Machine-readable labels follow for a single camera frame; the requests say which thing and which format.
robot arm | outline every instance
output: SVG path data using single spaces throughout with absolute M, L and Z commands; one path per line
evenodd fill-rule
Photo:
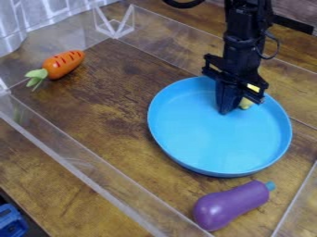
M 178 8 L 193 7 L 204 2 L 163 1 Z M 273 18 L 272 0 L 225 0 L 224 57 L 206 54 L 202 70 L 217 81 L 216 99 L 221 114 L 237 108 L 244 98 L 257 104 L 264 102 L 264 91 L 269 83 L 258 75 L 258 66 L 262 59 L 272 59 L 277 55 L 280 47 L 277 38 L 268 32 Z M 262 54 L 266 37 L 277 42 L 273 56 Z

black cable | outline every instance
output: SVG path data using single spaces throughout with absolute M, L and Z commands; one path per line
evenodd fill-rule
M 175 0 L 163 0 L 163 2 L 175 8 L 185 9 L 185 8 L 193 8 L 194 6 L 204 3 L 205 0 L 193 0 L 189 3 L 178 3 Z

yellow object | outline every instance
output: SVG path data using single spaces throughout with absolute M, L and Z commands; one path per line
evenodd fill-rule
M 257 87 L 257 86 L 254 86 L 254 85 L 252 85 L 252 84 L 248 84 L 248 87 L 249 87 L 253 91 L 256 91 L 256 92 L 258 93 L 260 87 Z M 240 103 L 240 108 L 241 108 L 241 109 L 248 109 L 253 104 L 254 104 L 254 103 L 253 103 L 249 99 L 242 98 L 242 101 L 241 101 L 241 103 Z

wood grain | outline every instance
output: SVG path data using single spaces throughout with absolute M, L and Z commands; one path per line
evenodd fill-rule
M 150 236 L 0 120 L 0 187 L 51 236 Z
M 224 0 L 208 0 L 218 6 L 224 6 Z M 315 0 L 273 0 L 273 9 L 278 16 L 294 19 L 308 25 L 317 27 L 317 3 Z
M 158 12 L 161 15 L 186 23 L 202 31 L 220 37 L 224 36 L 225 10 L 221 6 L 204 3 L 195 8 L 179 10 L 166 6 L 162 1 L 157 0 L 129 0 L 127 2 Z M 316 72 L 317 38 L 278 25 L 274 25 L 272 28 L 272 33 L 281 41 L 281 49 L 277 58 Z M 272 54 L 274 51 L 276 45 L 268 41 L 265 53 Z
M 222 34 L 224 13 L 210 4 L 186 11 L 153 0 L 143 0 L 141 5 Z M 290 39 L 289 48 L 296 52 L 296 56 L 285 58 L 316 69 L 311 52 L 315 40 L 284 28 L 278 30 Z M 270 168 L 238 179 L 216 179 L 189 172 L 162 153 L 147 130 L 149 103 L 166 85 L 191 74 L 126 44 L 102 42 L 87 50 L 87 60 L 63 80 L 47 81 L 34 94 L 22 84 L 12 94 L 189 218 L 197 198 L 206 193 L 225 191 L 254 179 L 274 181 L 272 201 L 214 233 L 270 236 L 317 155 L 316 78 L 300 73 L 288 80 L 285 71 L 290 72 L 274 64 L 265 66 L 261 73 L 272 77 L 270 94 L 294 118 L 292 147 Z M 0 149 L 0 185 L 52 236 L 149 235 L 3 121 Z
M 316 130 L 293 121 L 288 154 L 253 176 L 228 180 L 189 172 L 155 144 L 147 130 L 146 111 L 157 92 L 190 76 L 135 48 L 107 40 L 87 51 L 83 67 L 72 76 L 59 83 L 48 81 L 34 94 L 23 85 L 12 93 L 189 218 L 193 204 L 204 194 L 254 179 L 273 180 L 278 190 L 272 202 L 216 233 L 269 236 L 316 158 Z

blue object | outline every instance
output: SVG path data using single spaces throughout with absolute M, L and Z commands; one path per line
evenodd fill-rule
M 171 159 L 216 177 L 240 177 L 268 168 L 292 142 L 288 114 L 266 94 L 265 103 L 225 116 L 216 105 L 216 82 L 195 77 L 169 85 L 147 114 L 153 136 Z
M 11 204 L 0 206 L 0 236 L 22 237 L 28 230 L 26 220 Z

